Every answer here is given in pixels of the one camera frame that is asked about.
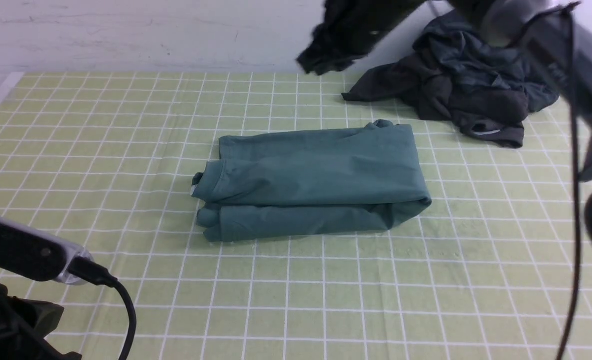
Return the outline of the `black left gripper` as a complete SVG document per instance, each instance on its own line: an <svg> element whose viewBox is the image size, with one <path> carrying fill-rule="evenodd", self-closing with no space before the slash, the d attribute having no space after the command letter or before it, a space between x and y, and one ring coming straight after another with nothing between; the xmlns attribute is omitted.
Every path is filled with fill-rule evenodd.
<svg viewBox="0 0 592 360"><path fill-rule="evenodd" d="M0 360L81 360L81 354L60 353L46 340L64 312L49 301L10 296L0 283Z"/></svg>

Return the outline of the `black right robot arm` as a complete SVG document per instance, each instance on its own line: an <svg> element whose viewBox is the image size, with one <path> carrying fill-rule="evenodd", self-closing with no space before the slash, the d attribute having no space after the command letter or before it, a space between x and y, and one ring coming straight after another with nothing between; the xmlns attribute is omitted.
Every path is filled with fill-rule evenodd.
<svg viewBox="0 0 592 360"><path fill-rule="evenodd" d="M322 23L296 61L305 73L342 72L402 23L421 0L327 0ZM450 6L491 46L514 48L561 93L572 123L590 128L581 183L592 182L592 33L573 17L576 2L451 0ZM584 208L592 242L592 194Z"/></svg>

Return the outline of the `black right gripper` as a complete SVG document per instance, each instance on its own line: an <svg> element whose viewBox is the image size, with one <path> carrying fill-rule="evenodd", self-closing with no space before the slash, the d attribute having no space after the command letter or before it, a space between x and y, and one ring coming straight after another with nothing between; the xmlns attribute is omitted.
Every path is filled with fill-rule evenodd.
<svg viewBox="0 0 592 360"><path fill-rule="evenodd" d="M306 75L345 71L422 4L422 0L326 0L323 20L296 61Z"/></svg>

